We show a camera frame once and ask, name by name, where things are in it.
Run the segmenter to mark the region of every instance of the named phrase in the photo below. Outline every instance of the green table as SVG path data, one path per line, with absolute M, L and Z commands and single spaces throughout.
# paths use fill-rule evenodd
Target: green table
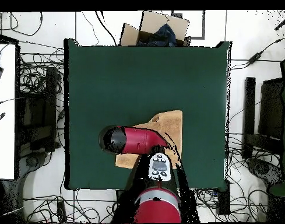
M 183 112 L 182 162 L 189 186 L 224 186 L 229 47 L 80 47 L 65 40 L 67 187 L 123 189 L 131 170 L 116 167 L 115 156 L 100 149 L 99 132 L 171 110 Z

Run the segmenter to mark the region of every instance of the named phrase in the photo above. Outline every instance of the black cable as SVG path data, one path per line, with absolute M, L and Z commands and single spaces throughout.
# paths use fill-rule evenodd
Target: black cable
M 26 34 L 26 33 L 22 33 L 22 32 L 20 32 L 20 31 L 16 31 L 16 30 L 15 30 L 15 29 L 18 27 L 19 23 L 18 23 L 18 21 L 17 21 L 17 18 L 16 18 L 16 17 L 13 15 L 13 13 L 11 12 L 11 13 L 10 13 L 10 29 L 11 29 L 12 31 L 16 32 L 16 33 L 24 34 L 24 35 L 26 35 L 26 36 L 34 36 L 34 35 L 41 29 L 41 26 L 42 26 L 42 24 L 43 24 L 43 13 L 40 12 L 40 14 L 41 14 L 41 17 L 40 17 L 40 25 L 39 25 L 38 29 L 37 29 L 33 34 Z M 16 20 L 16 22 L 17 22 L 17 26 L 14 27 L 14 28 L 12 27 L 12 16 L 15 18 L 15 20 Z
M 19 100 L 19 99 L 24 99 L 24 97 L 19 97 L 19 98 L 14 98 L 14 99 L 9 99 L 9 100 L 0 101 L 0 104 L 2 104 L 2 103 L 4 103 L 4 102 L 9 102 L 10 100 Z
M 112 37 L 115 46 L 117 46 L 117 43 L 115 42 L 115 39 L 113 38 L 113 35 L 112 35 L 112 34 L 109 32 L 109 30 L 104 26 L 104 24 L 102 23 L 102 21 L 100 20 L 100 18 L 99 18 L 99 16 L 98 16 L 97 11 L 95 11 L 95 13 L 96 13 L 96 15 L 97 15 L 98 21 L 101 23 L 101 25 L 103 26 L 103 28 L 105 28 L 105 30 L 107 31 L 107 33 Z
M 233 67 L 231 67 L 230 69 L 233 70 L 233 69 L 244 69 L 246 67 L 248 67 L 249 65 L 252 65 L 254 62 L 256 62 L 260 57 L 261 57 L 261 54 L 266 50 L 268 49 L 271 45 L 273 45 L 274 43 L 278 43 L 278 42 L 281 42 L 282 40 L 285 40 L 285 37 L 284 38 L 279 38 L 278 40 L 275 40 L 273 43 L 269 44 L 265 49 L 261 50 L 260 52 L 257 52 L 256 54 L 254 54 L 250 59 L 248 59 L 248 61 L 244 64 L 238 64 L 238 65 L 235 65 Z M 246 65 L 245 67 L 242 67 L 242 68 L 234 68 L 236 66 L 242 66 L 242 65 Z
M 43 45 L 43 44 L 39 44 L 39 43 L 35 43 L 35 42 L 29 42 L 29 41 L 20 41 L 20 43 L 28 43 L 28 44 L 34 44 L 34 45 L 38 45 L 38 46 L 45 46 L 45 47 L 49 47 L 49 48 L 55 48 L 55 49 L 59 49 L 59 50 L 64 50 L 63 48 L 59 48 L 59 47 L 53 47 L 50 45 Z
M 4 47 L 1 48 L 1 50 L 0 50 L 0 55 L 1 55 L 2 50 L 3 50 L 5 47 L 7 47 L 8 45 L 10 45 L 10 44 L 7 44 L 7 45 L 5 45 Z
M 83 16 L 84 16 L 84 18 L 87 20 L 87 22 L 93 27 L 93 25 L 89 22 L 89 20 L 86 18 L 86 16 L 84 15 L 84 13 L 83 13 L 83 11 L 81 11 L 81 13 L 83 14 Z M 94 34 L 94 36 L 96 37 L 96 39 L 98 40 L 98 37 L 96 36 L 96 33 L 94 32 L 94 27 L 93 27 L 93 34 Z

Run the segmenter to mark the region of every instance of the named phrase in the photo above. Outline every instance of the wire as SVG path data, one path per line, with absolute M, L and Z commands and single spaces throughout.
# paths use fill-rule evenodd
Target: wire
M 268 196 L 269 194 L 266 193 L 266 192 L 263 191 L 263 190 L 256 189 L 256 190 L 251 191 L 251 192 L 249 193 L 249 195 L 248 195 L 248 207 L 249 207 L 250 214 L 251 214 L 251 216 L 253 217 L 253 219 L 254 219 L 255 222 L 259 222 L 259 221 L 253 216 L 252 210 L 251 210 L 251 204 L 250 204 L 250 196 L 252 195 L 252 193 L 254 193 L 254 192 L 256 192 L 256 191 L 260 191 L 260 192 L 266 194 L 267 196 Z
M 15 30 L 15 29 L 18 27 L 19 23 L 18 23 L 18 21 L 17 21 L 17 18 L 16 18 L 16 17 L 13 15 L 13 13 L 11 12 L 11 13 L 10 13 L 10 29 L 11 29 L 12 31 L 16 32 L 16 33 L 24 34 L 24 35 L 26 35 L 26 36 L 34 36 L 34 35 L 40 30 L 40 28 L 41 28 L 41 26 L 42 26 L 42 24 L 43 24 L 43 13 L 40 12 L 40 14 L 41 14 L 41 17 L 40 17 L 40 25 L 39 25 L 38 29 L 37 29 L 33 34 L 26 34 L 26 33 L 22 33 L 22 32 L 20 32 L 20 31 L 16 31 L 16 30 Z M 12 16 L 15 18 L 15 20 L 16 20 L 16 22 L 17 22 L 17 26 L 14 27 L 14 28 L 12 27 Z
M 244 69 L 246 67 L 248 67 L 249 65 L 253 64 L 254 62 L 256 62 L 260 57 L 261 57 L 261 54 L 266 50 L 268 49 L 270 46 L 272 46 L 274 43 L 278 43 L 278 42 L 281 42 L 282 40 L 285 40 L 285 37 L 284 38 L 279 38 L 278 40 L 275 40 L 273 43 L 269 44 L 265 49 L 263 49 L 262 51 L 260 52 L 257 52 L 256 54 L 254 54 L 250 59 L 248 59 L 248 61 L 244 64 L 237 64 L 233 67 L 231 67 L 230 69 L 233 70 L 233 69 Z M 234 68 L 236 66 L 242 66 L 242 65 L 246 65 L 242 68 Z
M 59 143 L 61 144 L 61 146 L 62 146 L 63 148 L 65 148 L 64 145 L 63 145 L 62 142 L 61 142 L 61 138 L 59 137 L 58 120 L 57 120 L 57 122 L 56 122 L 56 128 L 57 128 L 57 134 L 58 134 Z
M 112 37 L 115 46 L 117 46 L 117 43 L 116 43 L 115 39 L 113 38 L 113 35 L 112 35 L 112 34 L 109 32 L 109 30 L 104 26 L 104 24 L 102 23 L 102 21 L 100 20 L 100 18 L 99 18 L 99 16 L 98 16 L 97 11 L 95 11 L 95 13 L 96 13 L 96 15 L 97 15 L 98 21 L 101 23 L 101 25 L 103 26 L 103 28 L 105 28 L 105 30 L 107 31 L 107 33 Z
M 81 11 L 81 13 L 83 14 L 83 16 L 84 16 L 84 18 L 87 20 L 87 22 L 93 27 L 93 25 L 89 22 L 89 20 L 85 17 L 85 15 L 84 15 L 84 13 L 83 13 L 83 11 Z M 96 37 L 96 39 L 98 40 L 98 37 L 96 36 L 96 33 L 94 32 L 94 27 L 93 27 L 93 34 L 94 34 L 94 36 Z
M 63 48 L 59 48 L 59 47 L 53 47 L 50 45 L 43 45 L 43 44 L 39 44 L 39 43 L 35 43 L 35 42 L 29 42 L 29 41 L 20 41 L 20 43 L 28 43 L 28 44 L 34 44 L 34 45 L 38 45 L 38 46 L 45 46 L 45 47 L 49 47 L 49 48 L 55 48 L 55 49 L 59 49 L 59 50 L 64 50 Z
M 19 100 L 19 99 L 24 99 L 24 97 L 19 97 L 19 98 L 14 98 L 14 99 L 9 99 L 9 100 L 0 101 L 0 104 L 2 104 L 2 103 L 4 103 L 4 102 L 9 102 L 10 100 Z
M 10 211 L 10 212 L 8 212 L 8 213 L 5 213 L 5 214 L 3 214 L 3 215 L 1 215 L 1 216 L 6 216 L 6 215 L 9 215 L 9 214 L 12 214 L 12 213 L 14 213 L 14 212 L 17 212 L 17 211 L 23 209 L 23 208 L 24 208 L 24 206 L 21 207 L 21 208 L 19 208 L 19 209 L 14 210 L 14 211 Z

